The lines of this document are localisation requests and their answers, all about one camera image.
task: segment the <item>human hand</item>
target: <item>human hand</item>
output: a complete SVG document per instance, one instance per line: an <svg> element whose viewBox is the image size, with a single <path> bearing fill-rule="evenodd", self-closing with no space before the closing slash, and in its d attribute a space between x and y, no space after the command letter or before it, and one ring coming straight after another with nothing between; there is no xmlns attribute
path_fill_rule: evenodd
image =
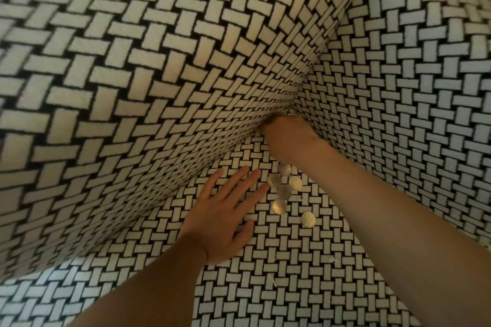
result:
<svg viewBox="0 0 491 327"><path fill-rule="evenodd" d="M261 126L273 158L281 163L299 165L304 151L320 138L299 116L273 115Z"/></svg>
<svg viewBox="0 0 491 327"><path fill-rule="evenodd" d="M267 193L269 184L263 184L237 207L241 196L254 185L261 170L254 170L248 178L235 185L247 175L249 167L240 168L218 192L211 195L212 188L220 178L222 169L217 170L206 182L193 208L181 226L178 238L189 236L199 241L208 254L207 263L215 265L235 256L250 240L254 231L254 220L248 220L234 237L234 232L244 216Z"/></svg>

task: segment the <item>silver coin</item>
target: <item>silver coin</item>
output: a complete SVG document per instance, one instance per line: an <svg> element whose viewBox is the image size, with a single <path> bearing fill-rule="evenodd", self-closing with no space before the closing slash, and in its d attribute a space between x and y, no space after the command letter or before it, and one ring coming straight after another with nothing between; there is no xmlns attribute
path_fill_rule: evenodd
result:
<svg viewBox="0 0 491 327"><path fill-rule="evenodd" d="M288 185L281 185L278 188L278 196L280 199L288 200L292 196L292 191L288 187Z"/></svg>
<svg viewBox="0 0 491 327"><path fill-rule="evenodd" d="M299 191L303 186L302 179L298 176L290 177L290 181L288 181L288 185L290 185L290 187L293 190Z"/></svg>
<svg viewBox="0 0 491 327"><path fill-rule="evenodd" d="M273 212L277 215L283 215L286 212L286 200L277 199L273 202Z"/></svg>
<svg viewBox="0 0 491 327"><path fill-rule="evenodd" d="M278 172L282 176L290 176L292 173L292 166L285 163L280 163L278 165Z"/></svg>
<svg viewBox="0 0 491 327"><path fill-rule="evenodd" d="M281 176L277 173L271 174L267 177L267 183L272 188L279 188L281 186Z"/></svg>
<svg viewBox="0 0 491 327"><path fill-rule="evenodd" d="M315 216L312 212L304 212L302 214L302 225L305 227L314 227L315 220Z"/></svg>

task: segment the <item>coin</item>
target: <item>coin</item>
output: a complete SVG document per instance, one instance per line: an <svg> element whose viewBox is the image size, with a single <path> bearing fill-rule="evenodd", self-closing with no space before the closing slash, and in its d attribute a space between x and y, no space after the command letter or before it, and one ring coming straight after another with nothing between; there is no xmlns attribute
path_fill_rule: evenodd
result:
<svg viewBox="0 0 491 327"><path fill-rule="evenodd" d="M314 227L315 220L315 216L312 212L304 212L302 214L302 225L305 227Z"/></svg>
<svg viewBox="0 0 491 327"><path fill-rule="evenodd" d="M298 176L290 177L290 181L288 182L288 185L290 185L290 187L293 190L299 191L303 186L302 185L302 179Z"/></svg>
<svg viewBox="0 0 491 327"><path fill-rule="evenodd" d="M267 177L267 183L272 188L279 188L281 186L281 176L277 173L271 174Z"/></svg>
<svg viewBox="0 0 491 327"><path fill-rule="evenodd" d="M285 163L280 163L278 165L278 172L282 176L290 176L292 173L292 166Z"/></svg>
<svg viewBox="0 0 491 327"><path fill-rule="evenodd" d="M292 191L288 187L288 185L281 185L278 188L278 196L280 199L288 200L292 196Z"/></svg>
<svg viewBox="0 0 491 327"><path fill-rule="evenodd" d="M277 215L283 215L286 212L286 200L277 199L273 202L273 212Z"/></svg>

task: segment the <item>forearm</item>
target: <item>forearm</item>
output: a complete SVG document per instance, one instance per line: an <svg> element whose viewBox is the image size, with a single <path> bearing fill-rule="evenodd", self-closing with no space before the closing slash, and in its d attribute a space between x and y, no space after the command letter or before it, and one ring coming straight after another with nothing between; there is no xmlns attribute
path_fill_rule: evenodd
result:
<svg viewBox="0 0 491 327"><path fill-rule="evenodd" d="M189 326L204 247L182 237L148 267L97 300L70 327Z"/></svg>
<svg viewBox="0 0 491 327"><path fill-rule="evenodd" d="M427 327L491 320L491 254L324 141L298 167L339 207L378 271Z"/></svg>

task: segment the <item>hand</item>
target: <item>hand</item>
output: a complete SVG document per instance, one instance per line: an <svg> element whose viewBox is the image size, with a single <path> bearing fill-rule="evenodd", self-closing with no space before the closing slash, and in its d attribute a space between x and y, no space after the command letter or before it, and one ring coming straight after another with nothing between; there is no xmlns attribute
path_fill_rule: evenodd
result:
<svg viewBox="0 0 491 327"><path fill-rule="evenodd" d="M271 156L281 163L299 166L304 151L320 138L299 116L273 115L262 126Z"/></svg>
<svg viewBox="0 0 491 327"><path fill-rule="evenodd" d="M187 214L178 238L189 236L199 241L208 255L207 263L215 265L235 256L250 240L254 231L254 220L248 220L242 232L234 232L244 216L267 193L270 188L263 184L237 207L241 196L254 185L261 170L254 170L248 178L235 185L247 175L249 167L240 168L222 186L217 194L210 196L212 188L220 178L222 169L217 170L206 182L193 208Z"/></svg>

